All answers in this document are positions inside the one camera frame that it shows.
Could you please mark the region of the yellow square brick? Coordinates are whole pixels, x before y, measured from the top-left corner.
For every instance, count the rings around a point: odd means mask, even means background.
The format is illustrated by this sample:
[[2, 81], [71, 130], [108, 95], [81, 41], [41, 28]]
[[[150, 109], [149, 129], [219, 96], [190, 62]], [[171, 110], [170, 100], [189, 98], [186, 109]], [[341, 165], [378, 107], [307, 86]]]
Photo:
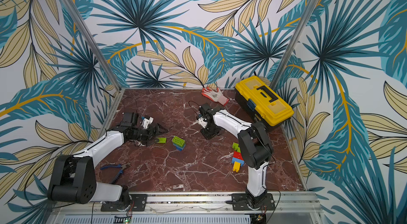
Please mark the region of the yellow square brick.
[[240, 168], [241, 168], [241, 164], [239, 162], [235, 161], [233, 164], [233, 172], [238, 173], [240, 171]]

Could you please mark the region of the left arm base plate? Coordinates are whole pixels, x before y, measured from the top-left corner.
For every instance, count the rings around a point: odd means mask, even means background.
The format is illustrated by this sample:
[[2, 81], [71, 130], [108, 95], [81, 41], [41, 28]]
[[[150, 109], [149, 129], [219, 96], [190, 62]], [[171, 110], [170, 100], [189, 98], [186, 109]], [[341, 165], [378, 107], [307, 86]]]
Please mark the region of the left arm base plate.
[[129, 194], [115, 202], [104, 202], [102, 212], [143, 212], [147, 203], [147, 194]]

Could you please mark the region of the red brick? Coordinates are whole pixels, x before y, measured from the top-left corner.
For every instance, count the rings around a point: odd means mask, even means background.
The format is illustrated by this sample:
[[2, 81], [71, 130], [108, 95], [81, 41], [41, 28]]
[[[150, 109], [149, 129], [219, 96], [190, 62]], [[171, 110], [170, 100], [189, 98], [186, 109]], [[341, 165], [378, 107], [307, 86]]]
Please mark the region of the red brick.
[[236, 159], [243, 160], [242, 154], [240, 152], [235, 151], [233, 157]]

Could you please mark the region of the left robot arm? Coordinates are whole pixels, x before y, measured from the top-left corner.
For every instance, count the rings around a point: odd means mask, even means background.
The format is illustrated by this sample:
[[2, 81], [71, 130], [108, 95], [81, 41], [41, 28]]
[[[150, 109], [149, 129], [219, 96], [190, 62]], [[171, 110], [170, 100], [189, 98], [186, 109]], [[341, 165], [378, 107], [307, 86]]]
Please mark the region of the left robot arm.
[[71, 155], [56, 158], [47, 198], [51, 201], [86, 204], [114, 203], [118, 208], [131, 205], [126, 186], [96, 181], [95, 168], [100, 161], [129, 140], [143, 145], [155, 143], [154, 138], [168, 133], [168, 129], [154, 124], [148, 129], [137, 128], [129, 122], [114, 127], [90, 146]]

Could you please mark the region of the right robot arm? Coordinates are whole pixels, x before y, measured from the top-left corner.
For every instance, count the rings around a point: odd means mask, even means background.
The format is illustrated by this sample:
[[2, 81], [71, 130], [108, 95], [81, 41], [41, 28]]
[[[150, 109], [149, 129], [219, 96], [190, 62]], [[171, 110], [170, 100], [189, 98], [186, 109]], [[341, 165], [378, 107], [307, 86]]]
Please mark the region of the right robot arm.
[[212, 108], [208, 104], [199, 107], [197, 121], [207, 140], [219, 135], [222, 129], [238, 139], [243, 161], [249, 167], [246, 202], [250, 209], [258, 210], [267, 197], [266, 173], [273, 153], [264, 124], [245, 122], [223, 107]]

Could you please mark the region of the blue long brick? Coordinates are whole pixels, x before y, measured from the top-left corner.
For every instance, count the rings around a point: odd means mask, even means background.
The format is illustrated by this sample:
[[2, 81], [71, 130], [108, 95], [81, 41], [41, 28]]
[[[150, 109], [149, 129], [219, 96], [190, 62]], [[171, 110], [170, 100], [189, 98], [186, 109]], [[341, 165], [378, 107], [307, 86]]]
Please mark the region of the blue long brick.
[[242, 159], [238, 159], [238, 158], [233, 157], [232, 158], [232, 163], [234, 163], [234, 162], [240, 163], [241, 166], [244, 165], [244, 160], [242, 160]]

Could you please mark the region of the light green square brick front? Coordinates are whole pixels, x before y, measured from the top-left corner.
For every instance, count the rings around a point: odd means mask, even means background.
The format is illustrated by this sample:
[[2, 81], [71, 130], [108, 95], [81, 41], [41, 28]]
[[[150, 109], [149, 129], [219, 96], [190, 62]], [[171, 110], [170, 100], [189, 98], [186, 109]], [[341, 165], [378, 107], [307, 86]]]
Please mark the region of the light green square brick front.
[[233, 145], [232, 145], [232, 148], [233, 148], [234, 151], [237, 151], [238, 148], [239, 148], [238, 143], [235, 143], [235, 142], [234, 142]]

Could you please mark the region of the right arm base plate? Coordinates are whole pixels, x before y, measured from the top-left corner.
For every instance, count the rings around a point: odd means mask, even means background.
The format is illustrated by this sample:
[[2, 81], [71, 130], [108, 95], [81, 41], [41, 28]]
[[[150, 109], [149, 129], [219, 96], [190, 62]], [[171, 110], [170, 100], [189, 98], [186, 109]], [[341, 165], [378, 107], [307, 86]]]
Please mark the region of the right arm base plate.
[[231, 195], [232, 207], [234, 211], [256, 211], [256, 210], [274, 210], [277, 200], [270, 193], [263, 193], [254, 197], [250, 193], [233, 193]]

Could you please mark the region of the dark green long brick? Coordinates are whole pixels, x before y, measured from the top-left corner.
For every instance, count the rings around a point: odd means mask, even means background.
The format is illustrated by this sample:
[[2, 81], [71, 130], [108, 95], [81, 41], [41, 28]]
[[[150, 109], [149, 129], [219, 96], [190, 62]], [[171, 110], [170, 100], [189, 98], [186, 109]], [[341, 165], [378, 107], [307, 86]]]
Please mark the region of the dark green long brick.
[[184, 148], [185, 146], [185, 140], [181, 139], [180, 137], [174, 136], [172, 139], [173, 145], [175, 145], [178, 148]]

